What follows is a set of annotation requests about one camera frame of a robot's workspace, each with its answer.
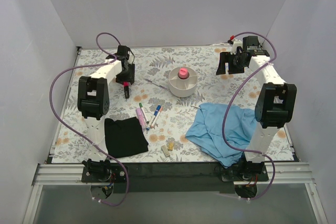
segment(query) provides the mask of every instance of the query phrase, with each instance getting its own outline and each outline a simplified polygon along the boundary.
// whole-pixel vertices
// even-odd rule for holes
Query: folded black cloth
[[[148,142],[136,117],[116,121],[105,119],[105,143],[109,154],[115,158],[148,151]]]

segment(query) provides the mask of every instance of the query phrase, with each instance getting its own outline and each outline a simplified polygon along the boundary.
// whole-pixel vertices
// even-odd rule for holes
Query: white wall
[[[0,0],[0,223],[21,223],[56,130],[48,91],[76,48],[50,0]],[[60,80],[60,111],[69,78]]]
[[[267,34],[285,0],[51,0],[76,46],[101,31],[128,46],[205,45],[252,30]],[[103,38],[106,47],[115,46]]]
[[[269,35],[275,66],[297,85],[289,130],[295,150],[308,161],[329,223],[336,223],[336,1],[286,0]]]

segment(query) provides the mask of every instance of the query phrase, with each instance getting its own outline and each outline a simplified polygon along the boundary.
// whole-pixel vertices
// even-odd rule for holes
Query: pink object in bowl
[[[186,68],[181,68],[177,74],[181,79],[187,79],[189,77],[188,70]]]

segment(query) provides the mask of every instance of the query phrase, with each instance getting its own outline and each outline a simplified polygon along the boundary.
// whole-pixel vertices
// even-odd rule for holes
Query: floral tablecloth
[[[135,83],[130,86],[130,98],[124,98],[123,87],[112,82],[109,85],[110,110],[107,117],[122,120],[135,116],[139,102],[147,115],[152,115],[157,105],[163,107],[158,126],[145,132],[149,151],[135,156],[121,158],[122,162],[208,162],[213,159],[185,138],[192,125],[196,108],[203,102],[227,104],[243,80],[251,74],[215,76],[219,53],[229,51],[230,46],[176,47],[176,48],[140,48],[132,49],[135,54]],[[78,65],[104,62],[106,54],[100,50],[83,50]],[[175,97],[169,90],[148,83],[146,79],[168,88],[169,72],[180,66],[194,69],[198,74],[196,92],[188,98]],[[77,109],[78,79],[89,76],[97,68],[77,69],[70,84],[70,95],[66,103],[64,120],[76,130],[87,134],[87,127]],[[260,93],[260,85],[252,78],[237,96],[234,104],[241,108],[254,109]],[[165,157],[161,146],[174,143],[174,150]],[[81,163],[87,159],[89,144],[62,125],[58,133],[53,163]],[[267,154],[277,161],[293,160],[291,149],[283,129],[274,137]]]

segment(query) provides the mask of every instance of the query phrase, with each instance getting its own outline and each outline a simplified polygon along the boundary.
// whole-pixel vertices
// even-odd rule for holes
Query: blue cloth
[[[223,139],[222,124],[227,105],[203,103],[199,107],[195,121],[185,137],[222,165],[231,166],[239,160],[242,152],[227,146]],[[232,105],[225,122],[225,137],[230,145],[245,149],[256,126],[254,110]]]

